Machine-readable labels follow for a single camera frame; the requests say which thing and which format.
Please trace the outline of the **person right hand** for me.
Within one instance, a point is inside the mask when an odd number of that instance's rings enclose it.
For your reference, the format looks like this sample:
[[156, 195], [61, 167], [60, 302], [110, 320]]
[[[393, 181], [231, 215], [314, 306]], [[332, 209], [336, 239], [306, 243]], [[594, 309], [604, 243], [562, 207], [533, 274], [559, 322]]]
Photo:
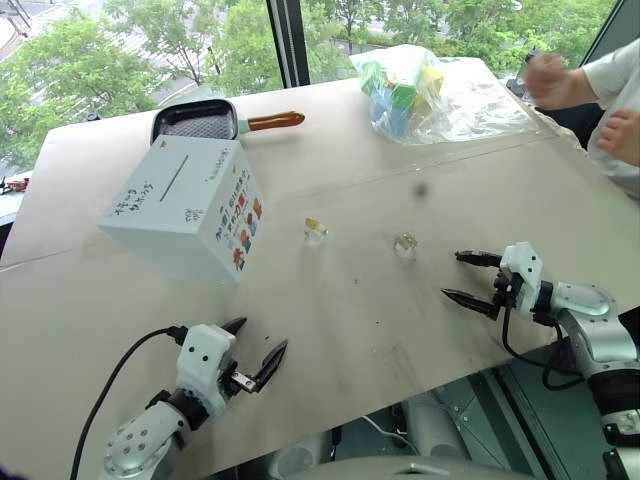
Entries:
[[560, 55], [543, 53], [532, 57], [524, 81], [536, 106], [546, 110], [571, 106], [572, 75]]

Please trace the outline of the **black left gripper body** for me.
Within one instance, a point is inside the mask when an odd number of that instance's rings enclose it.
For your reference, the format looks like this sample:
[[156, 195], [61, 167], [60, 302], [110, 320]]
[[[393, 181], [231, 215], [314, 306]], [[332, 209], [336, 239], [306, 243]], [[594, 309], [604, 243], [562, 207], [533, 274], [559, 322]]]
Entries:
[[222, 369], [218, 377], [218, 386], [227, 399], [234, 397], [241, 391], [249, 394], [258, 393], [264, 383], [264, 366], [253, 376], [245, 375], [238, 370], [238, 362], [231, 359]]

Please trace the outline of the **person left hand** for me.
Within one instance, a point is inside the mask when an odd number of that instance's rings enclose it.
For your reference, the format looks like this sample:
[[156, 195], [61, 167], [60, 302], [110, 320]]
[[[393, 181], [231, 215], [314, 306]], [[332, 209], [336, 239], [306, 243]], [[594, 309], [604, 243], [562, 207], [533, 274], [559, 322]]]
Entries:
[[639, 140], [639, 113], [630, 109], [618, 109], [602, 127], [597, 146], [611, 157], [638, 167]]

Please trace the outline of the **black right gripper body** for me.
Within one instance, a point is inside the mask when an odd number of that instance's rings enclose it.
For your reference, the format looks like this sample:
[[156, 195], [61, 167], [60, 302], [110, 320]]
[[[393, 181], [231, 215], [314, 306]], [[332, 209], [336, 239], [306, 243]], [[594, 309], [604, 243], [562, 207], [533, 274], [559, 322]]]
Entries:
[[497, 309], [513, 308], [523, 285], [523, 277], [519, 273], [499, 271], [493, 286], [495, 293], [492, 302]]

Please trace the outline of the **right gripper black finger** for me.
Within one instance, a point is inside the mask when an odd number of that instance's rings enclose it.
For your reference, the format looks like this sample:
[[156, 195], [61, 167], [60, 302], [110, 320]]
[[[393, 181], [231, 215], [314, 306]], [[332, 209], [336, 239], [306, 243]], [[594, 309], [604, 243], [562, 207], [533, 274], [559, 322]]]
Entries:
[[461, 250], [455, 252], [457, 261], [479, 267], [499, 268], [502, 256], [480, 250]]
[[488, 318], [496, 318], [498, 316], [498, 306], [493, 303], [456, 289], [444, 288], [441, 292], [461, 307], [480, 313]]

